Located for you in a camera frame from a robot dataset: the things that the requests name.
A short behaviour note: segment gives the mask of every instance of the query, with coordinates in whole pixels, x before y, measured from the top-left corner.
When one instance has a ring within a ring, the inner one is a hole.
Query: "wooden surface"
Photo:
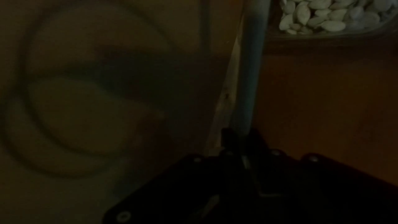
[[[255,126],[271,147],[317,152],[398,183],[398,43],[272,45]]]

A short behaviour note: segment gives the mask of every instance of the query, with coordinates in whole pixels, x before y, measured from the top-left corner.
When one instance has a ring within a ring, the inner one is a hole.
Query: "white pebble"
[[[286,33],[290,34],[290,35],[297,35],[296,30],[286,30]]]
[[[311,18],[307,23],[307,27],[317,29],[326,19],[327,18],[318,18],[318,17]]]
[[[363,24],[366,29],[375,28],[380,23],[380,17],[377,13],[366,12],[363,14]]]
[[[302,27],[302,29],[298,31],[301,35],[312,35],[313,30],[308,29],[307,27]]]
[[[278,24],[278,30],[288,30],[290,29],[290,25],[293,24],[293,15],[290,14],[290,15],[285,15],[281,20],[281,23]]]
[[[287,2],[287,4],[283,8],[285,14],[293,14],[296,10],[296,3],[295,2]]]
[[[329,33],[338,33],[346,29],[346,24],[342,22],[324,22],[321,24],[321,28]]]
[[[327,9],[332,5],[332,0],[311,0],[310,8],[313,10]]]
[[[328,15],[328,18],[331,20],[342,22],[344,19],[346,14],[347,14],[347,9],[338,9],[338,10],[332,12]]]
[[[306,25],[311,18],[311,12],[308,9],[308,4],[307,3],[298,4],[296,13],[297,13],[296,17],[297,17],[298,23],[302,25]]]
[[[364,29],[363,20],[351,20],[347,23],[346,30],[358,31],[358,30],[363,30],[363,29]]]
[[[332,10],[329,10],[329,9],[326,9],[326,10],[316,10],[316,12],[315,12],[315,15],[318,17],[318,18],[327,18],[331,12],[332,12]]]
[[[387,12],[393,5],[393,0],[373,0],[377,12]]]
[[[362,7],[356,7],[356,8],[353,8],[353,9],[349,12],[349,17],[351,17],[351,19],[353,19],[353,20],[357,20],[357,19],[362,18],[362,17],[363,17],[363,8],[362,8]]]

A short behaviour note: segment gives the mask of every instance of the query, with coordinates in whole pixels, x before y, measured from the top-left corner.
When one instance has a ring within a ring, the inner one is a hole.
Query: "white pole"
[[[244,18],[237,94],[231,127],[239,137],[249,135],[256,100],[262,48],[271,0],[249,0]]]

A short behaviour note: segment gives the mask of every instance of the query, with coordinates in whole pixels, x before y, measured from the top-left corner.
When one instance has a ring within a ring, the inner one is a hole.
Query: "beige wall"
[[[201,152],[241,13],[241,2],[211,0],[208,51],[200,46],[196,2],[127,0],[178,50],[107,2],[76,2],[46,22],[23,54],[28,92],[66,150],[37,129],[15,90],[26,29],[60,3],[0,2],[2,224],[97,224],[132,190]],[[87,172],[96,173],[76,177]]]

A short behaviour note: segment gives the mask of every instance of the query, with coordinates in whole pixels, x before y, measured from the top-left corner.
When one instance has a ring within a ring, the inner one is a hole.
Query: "dark object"
[[[103,223],[398,223],[394,186],[322,156],[292,160],[255,131],[244,152],[231,131],[222,140],[219,157],[181,160],[112,208]]]

